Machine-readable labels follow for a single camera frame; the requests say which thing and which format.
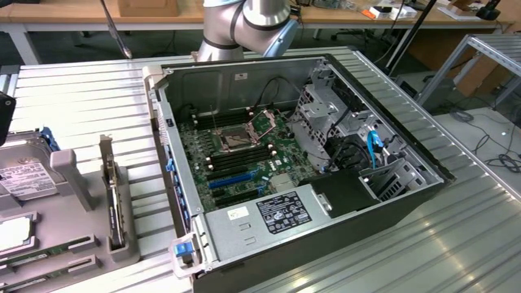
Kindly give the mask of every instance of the gray floor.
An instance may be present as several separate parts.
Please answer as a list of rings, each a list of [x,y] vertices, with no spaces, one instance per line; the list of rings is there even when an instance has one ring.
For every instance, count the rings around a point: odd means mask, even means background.
[[[336,41],[331,35],[339,30],[324,29],[320,40],[314,40],[314,30],[299,31],[292,48],[315,48],[328,46],[355,46],[369,59],[376,60],[385,53],[388,43],[379,38],[371,39],[367,47],[362,35],[340,35]],[[83,39],[83,45],[75,46],[70,32],[32,32],[31,39],[40,54],[43,63],[64,63],[122,59],[122,53],[108,32],[91,32],[90,38]],[[174,36],[172,31],[134,31],[131,35],[122,34],[135,58],[151,57],[155,53],[167,51],[167,55],[188,55],[198,51],[203,39],[202,31],[176,31],[174,45],[166,49]],[[0,33],[0,65],[22,64],[15,45],[8,34]],[[387,58],[379,63],[385,65]],[[396,70],[399,73],[424,71],[425,66],[411,56],[405,55]]]

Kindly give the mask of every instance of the motherboard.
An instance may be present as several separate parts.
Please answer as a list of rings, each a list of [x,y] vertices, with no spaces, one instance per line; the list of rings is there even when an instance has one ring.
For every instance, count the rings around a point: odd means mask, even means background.
[[[283,113],[260,109],[235,118],[194,116],[179,125],[207,212],[283,192],[318,174],[287,124]]]

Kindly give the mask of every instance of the green circuit board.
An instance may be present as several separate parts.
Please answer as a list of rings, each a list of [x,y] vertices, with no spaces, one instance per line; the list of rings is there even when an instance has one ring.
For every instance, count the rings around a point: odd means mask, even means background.
[[[318,174],[298,141],[288,137],[291,129],[287,127],[282,115],[275,116],[275,123],[276,127],[260,138],[259,143],[260,145],[268,145],[268,143],[271,143],[278,154],[264,161],[247,164],[248,173],[254,174],[254,178],[250,181],[243,181],[216,189],[211,189],[208,186],[210,181],[207,175],[212,174],[212,170],[208,169],[206,164],[207,157],[226,153],[220,141],[222,138],[216,132],[224,133],[228,131],[228,133],[235,133],[244,129],[244,125],[230,125],[218,129],[195,130],[191,124],[180,124],[182,141],[188,156],[198,192],[207,212],[219,209],[212,192],[216,192],[220,189],[226,191],[223,197],[248,192],[250,190],[258,190],[259,197],[263,197],[278,193],[270,182],[274,176],[287,173],[298,186],[303,179]],[[258,119],[255,119],[254,125],[256,132],[259,134],[263,133],[271,126],[268,117],[260,115]],[[204,136],[212,137],[215,145],[214,151],[208,149],[207,144],[203,142]],[[238,147],[243,147],[242,144],[246,142],[242,140],[242,137],[236,137],[239,138]]]

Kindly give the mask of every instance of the circuit board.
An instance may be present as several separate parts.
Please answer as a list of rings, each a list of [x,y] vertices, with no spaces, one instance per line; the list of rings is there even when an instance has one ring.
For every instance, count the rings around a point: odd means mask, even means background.
[[[271,126],[270,118],[264,115],[260,115],[259,118],[254,120],[254,127],[258,134],[263,134]],[[272,177],[278,175],[286,177],[287,174],[295,186],[298,186],[303,179],[318,174],[298,141],[290,135],[291,130],[284,123],[284,115],[279,114],[275,115],[275,128],[256,143],[258,145],[272,144],[274,149],[276,150],[275,156],[264,161],[244,165],[248,168],[247,175],[252,175],[252,179],[211,189],[207,176],[211,175],[214,171],[208,168],[207,158],[214,154],[226,153],[223,146],[228,149],[248,148],[248,141],[242,136],[242,128],[244,128],[244,125],[230,125],[220,128],[196,130],[190,123],[182,123],[179,128],[198,192],[207,212],[223,207],[216,204],[216,196],[212,195],[216,192],[220,192],[223,197],[230,197],[258,190],[255,196],[263,197],[278,193],[276,187],[271,184]],[[236,142],[227,144],[226,139],[230,139],[228,142],[232,142],[231,139]],[[242,200],[234,201],[230,205],[240,202]]]

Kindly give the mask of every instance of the warning label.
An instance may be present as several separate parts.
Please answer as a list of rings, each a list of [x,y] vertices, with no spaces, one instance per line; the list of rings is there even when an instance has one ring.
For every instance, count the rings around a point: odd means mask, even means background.
[[[259,201],[258,207],[271,234],[278,234],[312,221],[296,192]]]
[[[15,196],[55,189],[55,182],[42,163],[0,169],[0,185]]]

